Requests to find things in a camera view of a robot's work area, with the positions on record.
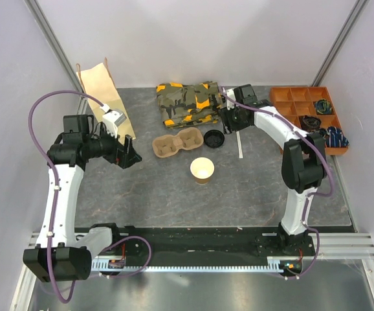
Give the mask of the cardboard cup carrier tray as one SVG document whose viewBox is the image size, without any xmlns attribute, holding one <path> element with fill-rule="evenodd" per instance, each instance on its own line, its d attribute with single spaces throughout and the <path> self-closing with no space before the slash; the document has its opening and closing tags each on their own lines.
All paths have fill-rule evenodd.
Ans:
<svg viewBox="0 0 374 311">
<path fill-rule="evenodd" d="M 177 135 L 163 135 L 152 142 L 154 154 L 158 158 L 174 156 L 179 150 L 194 150 L 204 143 L 204 138 L 198 128 L 186 128 Z"/>
</svg>

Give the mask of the black plastic cup lid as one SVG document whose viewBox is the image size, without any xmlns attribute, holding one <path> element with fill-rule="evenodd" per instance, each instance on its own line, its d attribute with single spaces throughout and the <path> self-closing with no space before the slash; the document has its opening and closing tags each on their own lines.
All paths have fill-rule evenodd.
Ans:
<svg viewBox="0 0 374 311">
<path fill-rule="evenodd" d="M 209 148 L 219 148 L 223 145 L 225 136 L 219 130 L 208 130 L 204 135 L 204 143 Z"/>
</svg>

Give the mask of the brown paper coffee cup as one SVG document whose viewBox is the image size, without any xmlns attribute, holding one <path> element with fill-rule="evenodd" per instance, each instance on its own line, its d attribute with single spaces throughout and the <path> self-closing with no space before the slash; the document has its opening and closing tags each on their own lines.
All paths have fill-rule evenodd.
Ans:
<svg viewBox="0 0 374 311">
<path fill-rule="evenodd" d="M 194 180 L 200 185 L 208 183 L 214 171 L 214 163 L 207 157 L 198 157 L 194 159 L 190 165 L 190 172 Z"/>
</svg>

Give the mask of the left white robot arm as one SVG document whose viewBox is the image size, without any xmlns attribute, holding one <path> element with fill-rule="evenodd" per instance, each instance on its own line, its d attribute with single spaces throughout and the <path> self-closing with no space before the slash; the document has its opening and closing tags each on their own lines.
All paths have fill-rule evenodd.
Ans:
<svg viewBox="0 0 374 311">
<path fill-rule="evenodd" d="M 92 261 L 105 251 L 117 254 L 122 247 L 113 223 L 95 224 L 77 240 L 74 231 L 78 191 L 86 164 L 103 158 L 112 165 L 129 168 L 141 162 L 132 138 L 119 142 L 118 127 L 126 120 L 121 111 L 108 111 L 98 124 L 92 115 L 68 115 L 63 131 L 47 152 L 49 193 L 36 246 L 26 249 L 23 263 L 42 282 L 79 281 L 89 277 Z"/>
</svg>

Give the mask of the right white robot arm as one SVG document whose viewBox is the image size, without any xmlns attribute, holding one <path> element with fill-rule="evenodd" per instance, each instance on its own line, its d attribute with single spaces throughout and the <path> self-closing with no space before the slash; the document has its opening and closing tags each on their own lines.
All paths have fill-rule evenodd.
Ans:
<svg viewBox="0 0 374 311">
<path fill-rule="evenodd" d="M 307 216 L 313 196 L 329 173 L 324 139 L 295 126 L 269 101 L 258 100 L 251 85 L 219 90 L 226 103 L 220 114 L 228 133 L 254 125 L 282 149 L 281 176 L 288 191 L 276 247 L 291 255 L 309 243 Z"/>
</svg>

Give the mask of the brown paper bag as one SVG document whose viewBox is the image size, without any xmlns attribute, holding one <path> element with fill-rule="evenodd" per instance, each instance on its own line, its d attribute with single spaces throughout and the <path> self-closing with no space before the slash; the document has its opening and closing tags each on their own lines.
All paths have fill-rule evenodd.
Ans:
<svg viewBox="0 0 374 311">
<path fill-rule="evenodd" d="M 129 120 L 124 103 L 118 94 L 114 80 L 108 68 L 107 58 L 102 63 L 91 69 L 83 70 L 80 64 L 76 64 L 76 75 L 84 92 L 98 99 L 103 104 L 107 104 L 113 110 L 120 110 L 126 116 L 126 120 L 118 127 L 120 136 L 119 142 L 124 143 L 125 135 L 132 136 L 136 139 L 135 133 Z"/>
</svg>

